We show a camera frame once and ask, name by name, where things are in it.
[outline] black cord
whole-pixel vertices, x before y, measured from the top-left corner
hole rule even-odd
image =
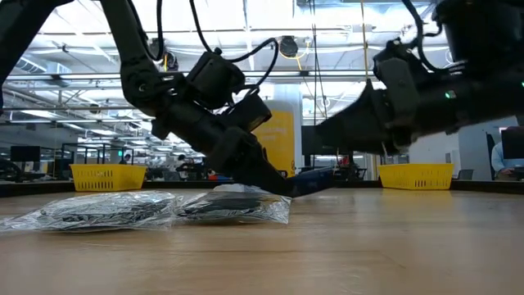
[[[315,0],[310,0],[309,1],[309,11],[313,12],[313,15],[315,16],[316,15],[316,6],[315,6]],[[311,25],[311,30],[313,32],[313,44],[314,44],[314,69],[315,69],[315,79],[316,79],[316,75],[317,75],[317,71],[318,71],[318,81],[320,83],[320,92],[322,94],[322,100],[323,100],[323,105],[324,105],[324,115],[325,115],[325,119],[328,118],[328,107],[326,107],[326,96],[324,95],[324,86],[323,86],[323,83],[322,83],[322,75],[320,74],[320,61],[318,60],[318,49],[317,49],[317,25],[316,24],[312,24]]]
[[[204,38],[204,34],[202,33],[200,21],[198,21],[197,9],[195,8],[195,1],[189,0],[189,5],[191,5],[191,13],[193,14],[193,20],[195,21],[196,32],[198,33],[198,38],[200,38],[200,42],[202,43],[207,52],[213,52],[211,50],[211,47],[207,44],[206,39]]]
[[[278,45],[278,41],[275,38],[270,38],[268,40],[270,40],[270,42],[273,42],[274,46],[275,46],[274,47],[273,60],[271,61],[271,64],[269,65],[269,68],[265,71],[265,74],[262,76],[262,78],[260,78],[260,80],[258,82],[256,82],[255,85],[257,85],[257,86],[260,86],[265,81],[265,79],[268,78],[269,73],[271,73],[271,71],[275,67],[275,64],[277,63],[278,52],[280,50],[279,49],[279,45]]]
[[[248,95],[252,95],[253,93],[258,93],[260,91],[260,86],[262,85],[262,83],[268,78],[269,74],[271,74],[271,71],[273,70],[273,68],[275,67],[275,64],[277,63],[277,58],[278,58],[278,51],[279,51],[279,45],[278,45],[278,41],[275,39],[275,38],[269,38],[267,39],[264,43],[269,44],[269,43],[274,43],[274,54],[273,54],[273,60],[271,61],[271,64],[269,64],[269,67],[268,69],[265,71],[264,75],[262,76],[262,78],[260,78],[260,80],[258,80],[254,85],[252,85],[251,87],[251,90],[246,94],[246,96]]]
[[[313,0],[309,0],[309,14],[314,16],[314,8],[312,7]],[[311,24],[311,31],[313,33],[313,42],[314,42],[314,97],[313,97],[313,126],[316,126],[317,124],[317,43],[316,43],[316,27],[313,24]],[[315,154],[313,156],[313,169],[315,167]]]
[[[263,43],[261,43],[259,46],[255,47],[253,50],[251,50],[251,52],[248,52],[248,53],[244,54],[241,57],[233,58],[233,59],[228,60],[228,61],[230,61],[230,62],[245,61],[248,57],[254,55],[257,52],[259,52],[260,49],[268,46],[268,44],[270,44],[272,42],[275,42],[276,44],[278,44],[278,42],[277,42],[277,40],[275,38],[269,38],[269,39],[265,40]]]
[[[446,69],[439,69],[432,65],[426,57],[426,54],[424,53],[422,41],[424,39],[424,23],[422,22],[422,19],[420,18],[420,15],[417,12],[417,9],[415,6],[411,3],[411,0],[402,0],[402,3],[406,6],[409,13],[415,20],[415,25],[417,26],[417,48],[418,48],[418,57],[420,58],[420,61],[429,69],[436,73],[442,73],[447,72]]]
[[[439,27],[439,29],[436,31],[436,33],[425,33],[424,37],[436,37],[440,34],[442,34],[442,24],[436,23],[436,25]]]
[[[147,34],[142,27],[142,22],[137,13],[137,8],[133,4],[133,0],[128,0],[129,7],[131,7],[131,12],[134,15],[135,20],[137,21],[138,33],[142,36],[140,39],[142,41],[142,46],[146,49],[146,54],[153,61],[161,61],[164,58],[164,31],[162,29],[162,0],[156,0],[156,30],[158,31],[158,53],[155,55],[151,52],[149,45],[147,44]]]

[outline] table surface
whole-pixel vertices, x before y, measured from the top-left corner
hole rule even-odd
[[[71,195],[3,198],[0,216]],[[289,225],[3,235],[0,293],[523,294],[522,251],[522,196],[331,189],[293,200]]]

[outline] clear plastic bag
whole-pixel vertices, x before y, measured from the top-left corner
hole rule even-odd
[[[179,200],[178,221],[269,220],[287,224],[290,197],[268,193],[210,192],[189,200]]]
[[[215,192],[236,192],[236,193],[269,193],[259,187],[245,185],[245,184],[221,184],[213,188],[213,191]]]
[[[6,219],[0,222],[0,233],[168,229],[196,220],[255,219],[286,224],[290,204],[289,197],[265,193],[99,193],[50,202],[28,214]]]
[[[144,191],[99,193],[50,202],[38,210],[0,223],[16,230],[162,229],[176,218],[176,196]]]

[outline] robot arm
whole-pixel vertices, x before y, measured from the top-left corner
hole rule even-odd
[[[71,1],[0,2],[0,84],[53,9]],[[202,54],[187,77],[178,72],[160,73],[145,46],[146,36],[132,1],[100,2],[120,55],[125,99],[155,117],[153,135],[165,139],[172,132],[193,150],[205,154],[213,170],[271,193],[297,197],[330,186],[332,173],[328,171],[284,179],[268,162],[251,131],[267,121],[271,112],[258,96],[258,89],[245,85],[244,74],[232,61],[222,58],[219,49]],[[276,56],[278,43],[270,39],[266,44],[270,42],[275,43]],[[242,89],[251,91],[235,104],[232,93]],[[213,114],[224,106],[229,108],[223,114]]]
[[[433,19],[447,34],[457,63],[437,69],[423,54],[422,20],[403,0],[418,27],[408,44],[391,40],[374,58],[359,99],[317,127],[324,143],[376,154],[402,152],[418,137],[524,112],[522,11],[517,1],[443,0]],[[413,50],[418,49],[418,57]]]

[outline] green light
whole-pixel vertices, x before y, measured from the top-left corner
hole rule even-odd
[[[453,91],[453,90],[450,90],[450,91],[446,92],[444,95],[448,99],[457,98],[457,93],[455,93],[455,91]]]

